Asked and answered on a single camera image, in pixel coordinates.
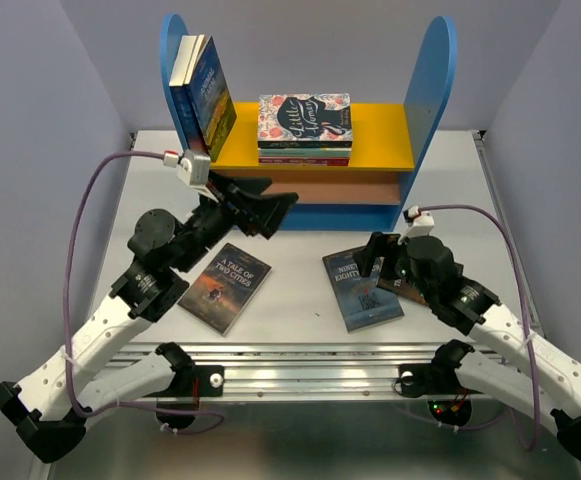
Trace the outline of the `Animal Farm blue book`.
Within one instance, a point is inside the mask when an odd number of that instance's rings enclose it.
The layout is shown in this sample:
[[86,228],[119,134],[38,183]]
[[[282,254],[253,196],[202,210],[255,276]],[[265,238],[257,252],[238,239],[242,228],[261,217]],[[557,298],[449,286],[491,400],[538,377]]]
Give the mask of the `Animal Farm blue book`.
[[237,114],[212,36],[203,39],[194,66],[184,85],[192,102],[205,149],[217,162]]

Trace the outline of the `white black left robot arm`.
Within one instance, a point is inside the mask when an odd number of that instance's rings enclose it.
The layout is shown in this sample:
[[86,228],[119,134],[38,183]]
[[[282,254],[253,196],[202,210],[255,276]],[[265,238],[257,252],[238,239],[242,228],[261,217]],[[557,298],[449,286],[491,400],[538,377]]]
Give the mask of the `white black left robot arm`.
[[0,383],[0,411],[43,463],[71,452],[109,410],[144,409],[141,398],[168,391],[197,393],[210,378],[176,343],[162,343],[146,358],[100,376],[114,355],[156,324],[184,295],[182,274],[232,228],[271,238],[297,203],[296,193],[268,193],[266,177],[230,178],[212,172],[206,192],[185,221],[164,209],[145,212],[127,246],[129,267],[78,331],[37,370]]

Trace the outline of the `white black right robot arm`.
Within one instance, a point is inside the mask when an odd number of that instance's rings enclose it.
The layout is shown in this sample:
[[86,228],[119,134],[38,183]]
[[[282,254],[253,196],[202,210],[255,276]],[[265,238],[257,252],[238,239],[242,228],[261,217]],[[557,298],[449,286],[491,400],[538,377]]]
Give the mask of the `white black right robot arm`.
[[516,410],[533,408],[537,398],[550,401],[548,416],[558,441],[581,461],[580,362],[545,338],[525,334],[511,310],[493,292],[464,276],[452,251],[436,237],[402,239],[398,234],[375,232],[353,258],[363,277],[380,259],[381,278],[405,281],[441,322],[491,348],[512,365],[506,368],[475,353],[463,360],[445,356],[430,366],[436,387],[452,390],[473,378],[476,390]]

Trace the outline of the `Jane Eyre blue book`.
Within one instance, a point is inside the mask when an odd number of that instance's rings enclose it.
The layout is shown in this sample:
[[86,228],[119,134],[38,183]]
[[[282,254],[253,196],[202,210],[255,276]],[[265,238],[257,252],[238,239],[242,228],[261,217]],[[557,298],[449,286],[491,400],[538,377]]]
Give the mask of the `Jane Eyre blue book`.
[[169,80],[169,89],[183,132],[185,149],[200,153],[206,152],[205,141],[196,118],[188,85],[204,43],[204,35],[181,37]]

